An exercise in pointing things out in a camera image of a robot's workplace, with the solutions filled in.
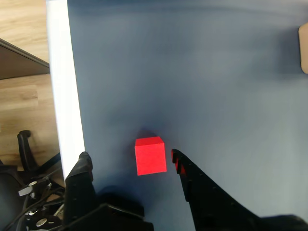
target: black office chair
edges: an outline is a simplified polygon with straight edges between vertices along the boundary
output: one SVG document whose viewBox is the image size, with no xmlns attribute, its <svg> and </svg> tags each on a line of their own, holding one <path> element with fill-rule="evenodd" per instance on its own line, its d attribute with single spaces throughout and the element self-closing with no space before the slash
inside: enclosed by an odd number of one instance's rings
<svg viewBox="0 0 308 231">
<path fill-rule="evenodd" d="M 45 190 L 44 187 L 61 188 L 57 192 L 59 195 L 64 193 L 64 188 L 46 175 L 47 170 L 60 160 L 60 153 L 42 166 L 38 166 L 29 146 L 28 137 L 30 135 L 28 130 L 21 131 L 17 135 L 23 171 L 17 171 L 17 166 L 4 165 L 0 161 L 0 230 L 3 230 L 23 209 L 37 202 L 40 199 L 40 193 Z M 26 202 L 29 196 L 32 201 Z M 16 222 L 9 230 L 16 230 L 17 226 Z M 19 226 L 19 230 L 26 230 L 23 224 Z"/>
</svg>

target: wooden floor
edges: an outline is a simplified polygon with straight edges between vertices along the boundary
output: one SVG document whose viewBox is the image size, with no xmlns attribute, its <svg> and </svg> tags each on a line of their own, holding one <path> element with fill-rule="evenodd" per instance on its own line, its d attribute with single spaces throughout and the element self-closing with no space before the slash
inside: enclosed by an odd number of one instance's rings
<svg viewBox="0 0 308 231">
<path fill-rule="evenodd" d="M 46 1 L 0 0 L 0 38 L 48 62 Z M 0 160 L 19 169 L 22 130 L 38 164 L 59 152 L 50 75 L 0 80 Z"/>
</svg>

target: metal screw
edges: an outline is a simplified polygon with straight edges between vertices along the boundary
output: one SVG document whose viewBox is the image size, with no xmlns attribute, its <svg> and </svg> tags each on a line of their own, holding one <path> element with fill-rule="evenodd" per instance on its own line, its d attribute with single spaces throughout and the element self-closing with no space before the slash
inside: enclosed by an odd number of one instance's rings
<svg viewBox="0 0 308 231">
<path fill-rule="evenodd" d="M 37 181 L 31 182 L 31 183 L 29 184 L 29 186 L 35 185 L 36 183 L 37 183 Z"/>
<path fill-rule="evenodd" d="M 45 224 L 46 222 L 47 222 L 47 219 L 46 219 L 46 218 L 43 218 L 43 219 L 39 220 L 39 221 L 37 222 L 37 227 L 42 226 L 42 225 Z"/>
</svg>

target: blue table surface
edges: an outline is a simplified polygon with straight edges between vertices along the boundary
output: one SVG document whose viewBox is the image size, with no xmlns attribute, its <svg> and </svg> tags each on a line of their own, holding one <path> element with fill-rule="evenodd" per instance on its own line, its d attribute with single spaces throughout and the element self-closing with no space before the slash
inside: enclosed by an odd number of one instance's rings
<svg viewBox="0 0 308 231">
<path fill-rule="evenodd" d="M 177 148 L 257 215 L 308 220 L 307 1 L 68 0 L 68 11 L 97 193 L 139 201 L 156 231 L 193 230 Z M 168 171 L 137 177 L 134 142 L 149 134 Z"/>
</svg>

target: desk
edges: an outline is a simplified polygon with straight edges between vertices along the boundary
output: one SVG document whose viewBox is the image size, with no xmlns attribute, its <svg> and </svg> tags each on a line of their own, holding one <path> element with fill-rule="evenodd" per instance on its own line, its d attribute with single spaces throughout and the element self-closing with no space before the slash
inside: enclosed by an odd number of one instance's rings
<svg viewBox="0 0 308 231">
<path fill-rule="evenodd" d="M 54 2 L 68 6 L 72 38 L 58 41 L 74 72 L 65 87 L 50 41 L 65 176 L 85 149 L 97 193 L 140 201 L 157 231 L 193 230 L 171 163 L 177 148 L 257 215 L 308 220 L 308 79 L 298 45 L 308 2 L 51 0 L 50 37 Z M 73 92 L 71 114 L 57 110 L 58 81 Z M 165 141 L 167 173 L 137 177 L 133 144 L 144 131 Z"/>
</svg>

